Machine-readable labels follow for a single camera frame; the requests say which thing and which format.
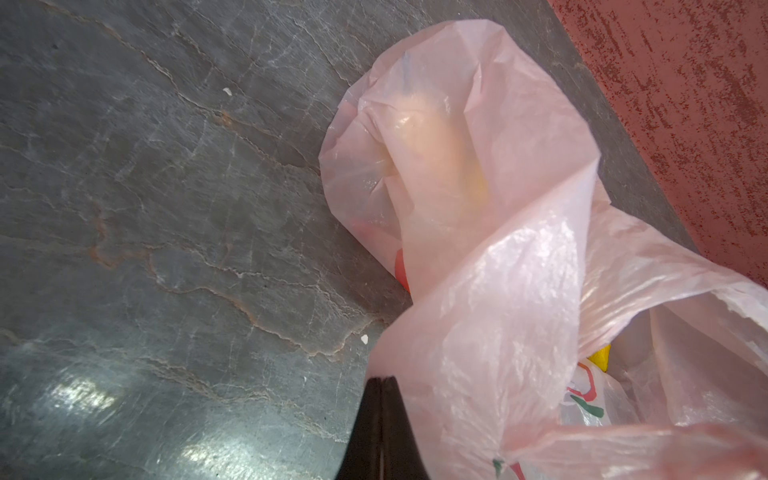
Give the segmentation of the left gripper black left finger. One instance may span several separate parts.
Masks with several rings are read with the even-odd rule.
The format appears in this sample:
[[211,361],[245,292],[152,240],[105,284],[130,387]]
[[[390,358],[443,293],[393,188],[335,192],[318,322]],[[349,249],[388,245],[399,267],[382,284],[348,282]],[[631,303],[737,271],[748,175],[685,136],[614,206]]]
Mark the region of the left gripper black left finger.
[[382,380],[366,382],[336,480],[375,480],[381,470]]

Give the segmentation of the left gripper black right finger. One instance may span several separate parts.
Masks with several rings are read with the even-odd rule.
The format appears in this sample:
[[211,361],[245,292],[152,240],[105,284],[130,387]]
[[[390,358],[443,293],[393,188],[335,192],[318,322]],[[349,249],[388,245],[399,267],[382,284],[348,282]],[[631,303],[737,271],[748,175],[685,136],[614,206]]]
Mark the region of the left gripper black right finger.
[[382,380],[383,479],[429,480],[395,377]]

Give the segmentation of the pink plastic bag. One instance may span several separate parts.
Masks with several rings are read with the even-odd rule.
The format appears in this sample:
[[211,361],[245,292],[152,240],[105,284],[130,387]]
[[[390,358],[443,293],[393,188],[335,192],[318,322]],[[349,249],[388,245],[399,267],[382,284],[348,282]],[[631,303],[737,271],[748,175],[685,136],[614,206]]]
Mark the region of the pink plastic bag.
[[401,40],[345,93],[323,188],[411,295],[368,375],[397,379],[430,477],[766,477],[766,290],[614,207],[600,155],[489,20]]

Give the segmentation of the yellow fake banana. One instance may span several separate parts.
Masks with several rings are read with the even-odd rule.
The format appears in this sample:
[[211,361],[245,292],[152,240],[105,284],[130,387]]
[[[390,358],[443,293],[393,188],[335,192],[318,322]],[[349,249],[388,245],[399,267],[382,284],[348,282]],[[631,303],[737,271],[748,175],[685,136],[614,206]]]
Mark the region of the yellow fake banana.
[[609,361],[610,361],[610,350],[611,345],[608,344],[592,355],[588,357],[588,360],[592,362],[597,368],[599,368],[601,371],[606,372],[608,370]]

